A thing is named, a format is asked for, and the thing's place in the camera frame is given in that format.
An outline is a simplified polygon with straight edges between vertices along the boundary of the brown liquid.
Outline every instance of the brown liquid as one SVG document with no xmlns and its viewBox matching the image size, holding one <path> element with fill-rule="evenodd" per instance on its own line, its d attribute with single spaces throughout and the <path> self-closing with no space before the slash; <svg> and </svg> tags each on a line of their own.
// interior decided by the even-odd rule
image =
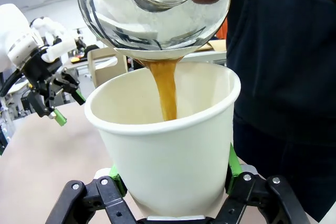
<svg viewBox="0 0 336 224">
<path fill-rule="evenodd" d="M 161 110 L 165 121 L 177 118 L 175 68 L 181 60 L 141 60 L 142 65 L 149 68 L 155 79 L 160 95 Z"/>
</svg>

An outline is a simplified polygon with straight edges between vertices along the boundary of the bolt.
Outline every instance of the bolt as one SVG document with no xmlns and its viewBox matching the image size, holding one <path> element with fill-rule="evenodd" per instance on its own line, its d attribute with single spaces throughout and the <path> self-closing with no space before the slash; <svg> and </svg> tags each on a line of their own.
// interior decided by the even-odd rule
<svg viewBox="0 0 336 224">
<path fill-rule="evenodd" d="M 244 175 L 244 180 L 245 181 L 250 181 L 251 180 L 251 176 L 249 174 Z"/>
<path fill-rule="evenodd" d="M 273 181 L 274 184 L 280 184 L 280 178 L 278 178 L 278 177 L 273 178 L 272 181 Z"/>
<path fill-rule="evenodd" d="M 100 182 L 102 185 L 106 185 L 108 183 L 107 179 L 103 179 L 101 182 Z"/>
<path fill-rule="evenodd" d="M 73 190 L 77 190 L 79 188 L 79 185 L 78 184 L 73 184 L 72 188 L 73 188 Z"/>
</svg>

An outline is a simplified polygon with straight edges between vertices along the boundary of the orange object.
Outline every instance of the orange object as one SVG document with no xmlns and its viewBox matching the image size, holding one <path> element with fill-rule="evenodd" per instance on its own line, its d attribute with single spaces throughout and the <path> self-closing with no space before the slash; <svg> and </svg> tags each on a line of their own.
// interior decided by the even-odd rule
<svg viewBox="0 0 336 224">
<path fill-rule="evenodd" d="M 226 39 L 226 34 L 227 34 L 227 18 L 225 19 L 223 25 L 218 30 L 216 37 L 218 39 Z"/>
</svg>

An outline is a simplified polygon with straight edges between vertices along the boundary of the white paper cup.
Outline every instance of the white paper cup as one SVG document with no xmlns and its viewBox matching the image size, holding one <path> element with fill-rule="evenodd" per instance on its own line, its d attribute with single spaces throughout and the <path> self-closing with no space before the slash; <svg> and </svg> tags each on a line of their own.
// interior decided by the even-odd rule
<svg viewBox="0 0 336 224">
<path fill-rule="evenodd" d="M 177 120 L 163 122 L 148 69 L 101 85 L 85 114 L 129 192 L 150 214 L 205 215 L 223 192 L 240 81 L 226 67 L 183 62 L 175 82 Z"/>
</svg>

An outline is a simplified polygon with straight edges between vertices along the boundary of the chair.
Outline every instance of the chair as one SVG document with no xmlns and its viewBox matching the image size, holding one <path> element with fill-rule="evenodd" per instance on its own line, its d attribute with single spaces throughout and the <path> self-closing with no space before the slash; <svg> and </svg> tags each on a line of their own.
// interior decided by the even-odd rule
<svg viewBox="0 0 336 224">
<path fill-rule="evenodd" d="M 118 60 L 117 64 L 113 66 L 107 64 L 106 67 L 102 67 L 102 64 L 96 66 L 97 63 L 95 61 L 111 57 L 116 57 Z M 88 64 L 92 81 L 96 88 L 108 80 L 128 72 L 126 56 L 118 53 L 113 48 L 101 48 L 89 51 Z"/>
</svg>

